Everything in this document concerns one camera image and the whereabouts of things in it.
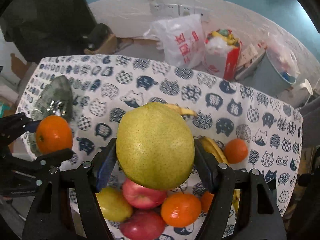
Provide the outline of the cardboard box on floor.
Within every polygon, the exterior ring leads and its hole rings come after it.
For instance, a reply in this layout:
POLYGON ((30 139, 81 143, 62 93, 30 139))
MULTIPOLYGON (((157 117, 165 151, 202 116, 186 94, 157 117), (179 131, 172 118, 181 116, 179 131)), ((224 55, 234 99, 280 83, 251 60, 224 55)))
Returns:
POLYGON ((108 38, 106 38, 102 45, 97 49, 84 49, 84 54, 86 55, 97 55, 97 54, 115 54, 117 52, 120 52, 121 50, 127 48, 128 46, 131 46, 133 44, 132 38, 119 38, 116 37, 115 34, 109 35, 108 38))

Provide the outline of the white kettle on floor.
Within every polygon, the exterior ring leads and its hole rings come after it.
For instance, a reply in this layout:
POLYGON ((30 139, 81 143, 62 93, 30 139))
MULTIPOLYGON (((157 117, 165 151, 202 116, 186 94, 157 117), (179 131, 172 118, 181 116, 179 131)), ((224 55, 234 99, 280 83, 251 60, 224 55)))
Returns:
POLYGON ((292 98, 295 101, 305 101, 312 94, 313 89, 308 79, 304 79, 300 83, 293 86, 292 98))

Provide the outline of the orange tangerine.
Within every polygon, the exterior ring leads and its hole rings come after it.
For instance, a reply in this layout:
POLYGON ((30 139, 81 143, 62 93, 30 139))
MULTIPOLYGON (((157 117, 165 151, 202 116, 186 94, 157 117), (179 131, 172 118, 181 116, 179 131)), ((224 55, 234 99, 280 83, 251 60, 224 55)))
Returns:
POLYGON ((209 191, 206 191, 200 201, 201 201, 201 206, 202 206, 202 211, 205 213, 208 213, 209 208, 211 206, 211 203, 213 201, 214 198, 214 194, 211 194, 209 191))
POLYGON ((168 196, 161 205, 161 217, 170 226, 183 228, 193 224, 201 214, 200 200, 189 193, 168 196))

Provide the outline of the black cylindrical speaker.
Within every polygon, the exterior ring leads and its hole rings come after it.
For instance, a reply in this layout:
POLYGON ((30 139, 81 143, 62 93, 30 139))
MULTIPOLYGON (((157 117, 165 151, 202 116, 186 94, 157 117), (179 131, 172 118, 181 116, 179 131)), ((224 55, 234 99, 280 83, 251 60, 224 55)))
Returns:
POLYGON ((87 47, 91 50, 99 48, 103 42, 112 34, 111 29, 103 24, 97 24, 89 34, 82 35, 87 47))

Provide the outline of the white plastic shopping bag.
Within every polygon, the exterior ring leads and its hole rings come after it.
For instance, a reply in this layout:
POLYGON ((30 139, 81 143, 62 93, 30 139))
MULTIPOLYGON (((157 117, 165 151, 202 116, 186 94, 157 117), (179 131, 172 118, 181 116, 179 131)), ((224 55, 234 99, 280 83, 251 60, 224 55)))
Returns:
POLYGON ((164 61, 170 65, 194 68, 204 58, 205 37, 199 14, 152 22, 143 37, 160 43, 164 61))

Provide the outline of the red white paper bag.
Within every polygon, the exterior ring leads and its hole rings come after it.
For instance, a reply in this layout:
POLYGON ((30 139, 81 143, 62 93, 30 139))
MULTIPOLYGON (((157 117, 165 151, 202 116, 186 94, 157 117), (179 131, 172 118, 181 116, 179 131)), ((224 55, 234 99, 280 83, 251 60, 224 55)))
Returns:
POLYGON ((203 64, 208 73, 231 81, 236 72, 242 42, 230 29, 217 29, 208 33, 205 40, 203 64))

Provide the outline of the large green pear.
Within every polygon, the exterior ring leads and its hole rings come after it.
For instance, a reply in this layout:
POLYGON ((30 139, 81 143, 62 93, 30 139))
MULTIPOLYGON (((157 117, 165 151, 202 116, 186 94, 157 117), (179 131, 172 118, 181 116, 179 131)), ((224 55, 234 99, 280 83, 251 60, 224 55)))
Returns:
POLYGON ((154 190, 171 190, 191 174, 194 138, 180 114, 151 102, 121 118, 116 154, 129 180, 154 190))

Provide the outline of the wooden flat boxes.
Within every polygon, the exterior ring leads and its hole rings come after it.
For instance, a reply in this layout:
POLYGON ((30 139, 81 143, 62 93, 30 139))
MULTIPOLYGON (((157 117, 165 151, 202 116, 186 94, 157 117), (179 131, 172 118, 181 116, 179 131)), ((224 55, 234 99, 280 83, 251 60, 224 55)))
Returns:
POLYGON ((267 43, 264 40, 249 44, 241 51, 234 79, 236 81, 244 80, 252 76, 257 69, 258 64, 263 59, 267 49, 267 43))

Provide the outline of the grey leaf-shaped fruit bowl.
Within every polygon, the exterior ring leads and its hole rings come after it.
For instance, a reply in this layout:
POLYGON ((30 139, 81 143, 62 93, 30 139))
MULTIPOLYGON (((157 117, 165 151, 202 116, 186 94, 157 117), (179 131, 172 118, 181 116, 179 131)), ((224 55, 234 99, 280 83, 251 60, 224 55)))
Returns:
MULTIPOLYGON (((64 75, 55 77, 41 92, 31 118, 34 121, 42 121, 50 115, 57 115, 69 124, 72 116, 72 99, 72 89, 67 78, 64 75)), ((36 155, 44 155, 37 148, 35 133, 29 133, 30 149, 36 155)))

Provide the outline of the small orange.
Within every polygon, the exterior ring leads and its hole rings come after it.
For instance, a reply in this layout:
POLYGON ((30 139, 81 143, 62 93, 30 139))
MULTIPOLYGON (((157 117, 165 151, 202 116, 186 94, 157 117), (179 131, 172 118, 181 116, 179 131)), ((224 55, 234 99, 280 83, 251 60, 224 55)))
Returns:
POLYGON ((233 139, 225 146, 224 154, 230 164, 237 164, 248 156, 248 148, 244 140, 233 139))

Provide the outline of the red apple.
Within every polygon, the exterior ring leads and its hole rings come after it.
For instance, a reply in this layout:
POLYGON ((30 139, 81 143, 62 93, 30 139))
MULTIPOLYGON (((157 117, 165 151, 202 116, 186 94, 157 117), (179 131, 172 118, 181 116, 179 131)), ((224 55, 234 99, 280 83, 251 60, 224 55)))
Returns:
POLYGON ((131 206, 143 210, 153 209, 161 205, 167 198, 166 191, 149 189, 127 178, 122 185, 122 192, 131 206))
POLYGON ((136 210, 119 229, 129 239, 157 239, 165 229, 165 221, 155 211, 136 210))

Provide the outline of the yellow banana with sticker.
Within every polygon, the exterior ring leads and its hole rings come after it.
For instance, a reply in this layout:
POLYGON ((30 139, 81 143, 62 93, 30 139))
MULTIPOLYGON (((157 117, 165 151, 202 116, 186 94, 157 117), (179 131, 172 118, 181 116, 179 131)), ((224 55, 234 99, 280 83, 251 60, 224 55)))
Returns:
POLYGON ((167 107, 169 107, 170 109, 172 109, 173 111, 177 112, 179 115, 190 115, 190 116, 196 116, 197 113, 195 111, 193 111, 192 109, 188 109, 188 108, 182 108, 178 105, 174 105, 174 104, 165 104, 167 107))

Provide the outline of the light blue trash bin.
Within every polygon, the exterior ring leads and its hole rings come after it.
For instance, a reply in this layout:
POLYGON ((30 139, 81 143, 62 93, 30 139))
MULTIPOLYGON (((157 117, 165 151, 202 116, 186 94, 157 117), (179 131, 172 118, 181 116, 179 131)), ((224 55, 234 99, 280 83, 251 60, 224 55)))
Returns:
POLYGON ((269 96, 290 88, 300 75, 296 57, 288 48, 267 48, 252 76, 244 84, 269 96))

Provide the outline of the small yellow-green pear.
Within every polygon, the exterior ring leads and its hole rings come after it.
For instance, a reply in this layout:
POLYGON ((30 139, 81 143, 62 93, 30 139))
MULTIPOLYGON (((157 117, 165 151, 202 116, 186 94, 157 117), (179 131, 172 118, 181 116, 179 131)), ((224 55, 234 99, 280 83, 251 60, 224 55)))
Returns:
POLYGON ((103 217, 113 222, 123 222, 133 214, 132 206, 122 192, 113 187, 106 187, 96 194, 103 217))

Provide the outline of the cat pattern tablecloth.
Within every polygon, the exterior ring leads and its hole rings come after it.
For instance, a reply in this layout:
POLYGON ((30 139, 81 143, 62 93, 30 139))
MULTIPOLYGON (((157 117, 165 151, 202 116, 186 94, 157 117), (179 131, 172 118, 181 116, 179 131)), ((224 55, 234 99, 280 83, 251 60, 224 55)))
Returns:
POLYGON ((121 117, 148 102, 175 104, 195 111, 186 118, 195 137, 208 137, 220 148, 236 138, 248 156, 233 168, 259 170, 275 179, 280 213, 289 205, 302 149, 300 113, 292 106, 239 83, 163 62, 120 55, 61 56, 41 60, 17 110, 38 119, 49 104, 37 104, 41 92, 58 76, 71 85, 74 155, 61 165, 76 168, 117 134, 121 117))

